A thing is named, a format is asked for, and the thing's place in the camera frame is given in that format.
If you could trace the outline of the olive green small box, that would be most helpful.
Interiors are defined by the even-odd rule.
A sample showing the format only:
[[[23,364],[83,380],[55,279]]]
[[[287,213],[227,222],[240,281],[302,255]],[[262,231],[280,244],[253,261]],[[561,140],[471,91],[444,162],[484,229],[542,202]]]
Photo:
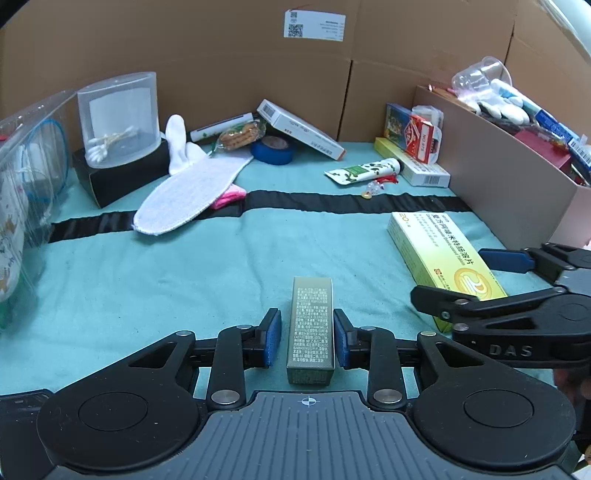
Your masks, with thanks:
[[[287,344],[287,380],[293,385],[328,386],[334,372],[332,280],[295,277]]]

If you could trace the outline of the yellow green medicine box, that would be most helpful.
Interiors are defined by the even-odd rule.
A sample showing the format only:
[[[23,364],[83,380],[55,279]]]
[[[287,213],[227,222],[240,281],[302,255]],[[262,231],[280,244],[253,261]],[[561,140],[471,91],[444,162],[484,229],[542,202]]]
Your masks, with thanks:
[[[388,233],[417,284],[476,296],[480,300],[506,296],[449,215],[394,212]]]

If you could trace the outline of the pink storage bin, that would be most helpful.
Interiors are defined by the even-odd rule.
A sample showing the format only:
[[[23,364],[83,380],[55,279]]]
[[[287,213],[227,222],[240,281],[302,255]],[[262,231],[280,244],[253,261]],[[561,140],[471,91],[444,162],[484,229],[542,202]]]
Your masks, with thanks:
[[[501,128],[435,91],[415,102],[444,113],[439,164],[450,187],[508,248],[590,242],[590,189]]]

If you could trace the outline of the long white yellow box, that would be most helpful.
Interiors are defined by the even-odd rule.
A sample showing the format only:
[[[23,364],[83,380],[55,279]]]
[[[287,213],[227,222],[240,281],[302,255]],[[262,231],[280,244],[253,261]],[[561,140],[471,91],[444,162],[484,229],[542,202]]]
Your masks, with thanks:
[[[448,188],[451,175],[438,164],[425,164],[413,159],[407,152],[384,137],[374,141],[375,150],[385,159],[394,158],[401,165],[400,173],[414,187]]]

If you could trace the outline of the pink cloth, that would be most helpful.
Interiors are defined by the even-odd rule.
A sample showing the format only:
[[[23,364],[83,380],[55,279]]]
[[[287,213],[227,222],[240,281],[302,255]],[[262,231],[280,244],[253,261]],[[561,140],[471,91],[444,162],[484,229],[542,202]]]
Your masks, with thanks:
[[[219,196],[212,204],[211,209],[219,210],[226,205],[235,203],[237,201],[245,199],[246,191],[238,185],[231,184],[221,196]]]

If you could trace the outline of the small bead charm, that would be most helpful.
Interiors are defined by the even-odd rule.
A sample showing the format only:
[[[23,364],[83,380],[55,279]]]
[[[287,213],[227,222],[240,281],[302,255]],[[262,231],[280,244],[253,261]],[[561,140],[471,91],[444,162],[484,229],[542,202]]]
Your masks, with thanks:
[[[380,195],[384,192],[387,184],[398,184],[398,178],[394,175],[381,177],[370,181],[367,188],[361,196],[363,199],[370,200],[373,197]]]

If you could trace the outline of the white work gloves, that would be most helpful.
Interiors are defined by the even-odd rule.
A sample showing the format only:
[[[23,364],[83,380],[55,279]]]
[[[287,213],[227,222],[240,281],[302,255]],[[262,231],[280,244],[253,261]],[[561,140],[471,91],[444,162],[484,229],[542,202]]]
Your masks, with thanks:
[[[517,126],[531,122],[523,96],[500,79],[490,82],[490,88],[479,95],[477,103],[494,119],[508,120]]]

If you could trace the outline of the white green cream tube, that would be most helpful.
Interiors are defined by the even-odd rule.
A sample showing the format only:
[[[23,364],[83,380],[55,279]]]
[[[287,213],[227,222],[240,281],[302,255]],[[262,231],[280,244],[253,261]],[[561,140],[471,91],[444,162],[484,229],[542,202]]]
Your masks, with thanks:
[[[370,182],[380,178],[397,176],[401,172],[401,163],[396,158],[361,165],[325,171],[325,176],[341,186]]]

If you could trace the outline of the blue picture box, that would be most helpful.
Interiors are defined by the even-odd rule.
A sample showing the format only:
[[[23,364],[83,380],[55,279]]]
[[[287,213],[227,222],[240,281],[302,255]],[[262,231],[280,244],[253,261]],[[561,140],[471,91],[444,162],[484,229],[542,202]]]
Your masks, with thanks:
[[[385,137],[394,143],[406,143],[405,128],[411,122],[412,112],[399,104],[387,103],[385,116]]]

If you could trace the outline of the clear plastic cup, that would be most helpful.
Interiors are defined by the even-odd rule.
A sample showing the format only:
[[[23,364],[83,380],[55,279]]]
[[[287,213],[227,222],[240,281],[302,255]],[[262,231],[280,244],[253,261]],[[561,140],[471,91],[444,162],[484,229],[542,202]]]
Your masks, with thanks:
[[[513,85],[512,76],[502,60],[485,56],[479,62],[458,72],[452,78],[452,88],[457,93],[480,92],[491,87],[493,80]]]

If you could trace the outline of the packaged cookie snack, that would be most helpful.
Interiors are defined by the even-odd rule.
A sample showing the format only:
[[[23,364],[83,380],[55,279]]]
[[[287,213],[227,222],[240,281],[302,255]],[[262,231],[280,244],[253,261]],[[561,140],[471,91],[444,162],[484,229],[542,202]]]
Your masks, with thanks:
[[[219,135],[216,151],[233,151],[252,144],[266,135],[266,122],[256,119],[236,125]]]

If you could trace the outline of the clear cotton swab cylinder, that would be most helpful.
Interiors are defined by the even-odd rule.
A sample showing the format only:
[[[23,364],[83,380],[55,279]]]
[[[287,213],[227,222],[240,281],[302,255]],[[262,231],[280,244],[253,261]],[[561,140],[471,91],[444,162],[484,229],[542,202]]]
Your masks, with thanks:
[[[108,169],[139,160],[161,142],[156,74],[105,79],[77,92],[87,165]]]

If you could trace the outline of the large brown cardboard box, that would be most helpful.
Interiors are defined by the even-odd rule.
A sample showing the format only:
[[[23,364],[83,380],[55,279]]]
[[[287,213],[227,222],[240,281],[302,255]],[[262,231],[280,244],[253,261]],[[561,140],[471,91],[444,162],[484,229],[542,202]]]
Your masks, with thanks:
[[[1,112],[137,71],[162,117],[199,127],[263,99],[341,141],[369,141],[389,102],[485,56],[579,133],[590,61],[538,1],[7,1]]]

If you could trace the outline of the patterned cloth bag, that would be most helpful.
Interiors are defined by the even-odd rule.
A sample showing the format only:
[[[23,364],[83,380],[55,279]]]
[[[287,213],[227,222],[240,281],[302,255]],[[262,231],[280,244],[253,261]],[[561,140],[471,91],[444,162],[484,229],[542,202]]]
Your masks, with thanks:
[[[28,200],[8,172],[1,173],[1,301],[15,291],[22,268]]]

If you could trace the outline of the clear plastic tray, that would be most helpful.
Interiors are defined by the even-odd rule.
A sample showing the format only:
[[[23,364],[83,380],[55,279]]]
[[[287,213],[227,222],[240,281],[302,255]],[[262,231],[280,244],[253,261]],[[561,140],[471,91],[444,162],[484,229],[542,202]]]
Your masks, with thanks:
[[[1,120],[1,173],[8,171],[28,200],[22,268],[15,291],[1,301],[2,329],[28,315],[36,303],[52,219],[69,181],[66,120],[73,97],[72,91],[64,90]]]

